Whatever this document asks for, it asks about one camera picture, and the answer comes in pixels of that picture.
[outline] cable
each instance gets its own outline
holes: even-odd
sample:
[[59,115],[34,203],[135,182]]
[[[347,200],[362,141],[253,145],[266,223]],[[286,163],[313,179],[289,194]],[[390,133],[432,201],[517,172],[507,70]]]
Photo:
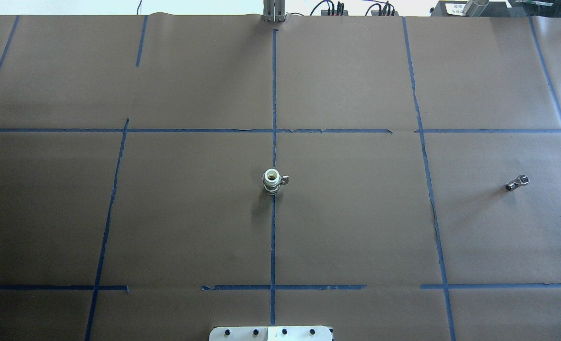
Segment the cable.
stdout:
[[382,6],[380,4],[373,4],[371,6],[369,6],[369,8],[367,9],[367,13],[365,13],[365,17],[367,16],[367,14],[369,14],[369,11],[374,7],[374,6],[378,6],[380,8],[380,15],[382,13]]
[[369,11],[371,8],[373,8],[373,6],[378,6],[378,9],[380,9],[380,12],[378,13],[378,15],[380,17],[393,17],[395,14],[395,7],[393,4],[391,4],[389,1],[378,1],[378,0],[363,0],[363,1],[371,1],[371,2],[375,2],[375,4],[371,5],[369,7],[369,9],[367,9],[367,13],[365,13],[365,17],[367,16],[367,14],[369,14]]
[[326,4],[330,7],[327,11],[328,15],[331,15],[332,12],[335,12],[335,4],[333,4],[333,2],[331,0],[322,0],[321,2],[319,2],[315,8],[312,9],[312,11],[310,12],[310,15],[313,15],[313,13],[315,12],[315,10],[317,10],[317,8],[322,5],[324,2],[326,2]]

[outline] pipe fitting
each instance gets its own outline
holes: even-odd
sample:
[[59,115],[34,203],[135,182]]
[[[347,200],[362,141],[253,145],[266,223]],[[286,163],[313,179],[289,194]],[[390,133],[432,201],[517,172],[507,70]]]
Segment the pipe fitting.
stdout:
[[516,179],[506,184],[506,190],[508,192],[512,192],[513,190],[519,187],[527,186],[528,184],[529,184],[529,177],[527,175],[521,174],[518,177],[516,177]]
[[263,189],[269,196],[278,193],[281,185],[289,183],[289,175],[281,176],[278,170],[270,168],[263,173],[262,177]]

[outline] small metal part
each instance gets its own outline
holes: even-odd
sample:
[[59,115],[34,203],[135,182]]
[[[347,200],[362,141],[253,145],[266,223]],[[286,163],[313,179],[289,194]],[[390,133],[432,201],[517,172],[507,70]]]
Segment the small metal part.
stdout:
[[263,173],[262,182],[266,193],[269,196],[274,196],[283,184],[289,183],[289,175],[281,176],[278,170],[270,168]]
[[285,0],[263,0],[263,20],[266,22],[285,21]]
[[506,190],[508,192],[512,192],[513,190],[522,186],[527,186],[528,184],[529,184],[529,177],[527,175],[521,174],[517,176],[516,179],[506,184]]
[[464,5],[463,13],[466,17],[480,17],[488,4],[489,0],[468,0]]
[[209,341],[333,341],[332,326],[219,326]]

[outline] black cable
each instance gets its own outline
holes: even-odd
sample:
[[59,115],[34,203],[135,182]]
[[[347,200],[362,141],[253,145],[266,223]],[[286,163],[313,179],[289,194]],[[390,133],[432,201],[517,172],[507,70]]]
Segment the black cable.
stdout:
[[333,11],[335,12],[335,4],[333,4],[333,2],[332,2],[331,0],[322,0],[321,2],[319,2],[319,3],[315,6],[315,8],[312,9],[312,11],[310,12],[310,15],[313,15],[313,13],[315,12],[315,10],[317,10],[317,8],[318,8],[320,5],[322,5],[324,2],[326,2],[326,4],[330,7],[330,8],[328,9],[328,12],[327,12],[328,15],[331,15],[331,12],[332,12],[332,9],[331,9],[331,8],[333,8]]
[[365,17],[367,16],[367,14],[369,14],[369,11],[373,8],[373,6],[378,6],[380,8],[380,15],[381,15],[382,6],[380,4],[373,4],[373,5],[369,6],[369,8],[367,9],[367,13],[365,13]]

